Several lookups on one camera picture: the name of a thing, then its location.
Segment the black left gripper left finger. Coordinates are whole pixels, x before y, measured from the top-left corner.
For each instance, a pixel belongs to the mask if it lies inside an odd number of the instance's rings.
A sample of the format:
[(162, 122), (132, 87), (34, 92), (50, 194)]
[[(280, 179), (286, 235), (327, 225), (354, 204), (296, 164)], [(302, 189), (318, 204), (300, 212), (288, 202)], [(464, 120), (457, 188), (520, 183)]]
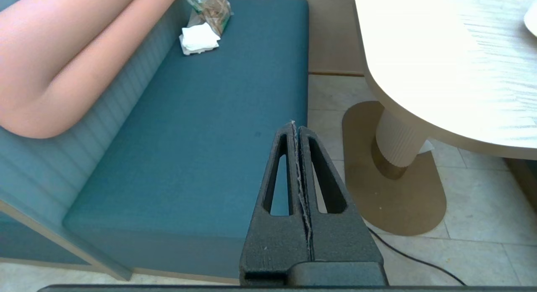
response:
[[(239, 263), (240, 284), (286, 284), (290, 269), (311, 260), (311, 224), (295, 122), (274, 137)], [(280, 158), (286, 158), (288, 215), (271, 214)]]

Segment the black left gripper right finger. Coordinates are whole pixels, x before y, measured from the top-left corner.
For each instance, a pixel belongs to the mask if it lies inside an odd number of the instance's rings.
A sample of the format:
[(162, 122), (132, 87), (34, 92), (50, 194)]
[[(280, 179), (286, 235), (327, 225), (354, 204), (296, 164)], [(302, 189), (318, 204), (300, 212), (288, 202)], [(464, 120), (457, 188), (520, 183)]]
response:
[(382, 263), (345, 183), (313, 130), (298, 129), (306, 240), (315, 261)]

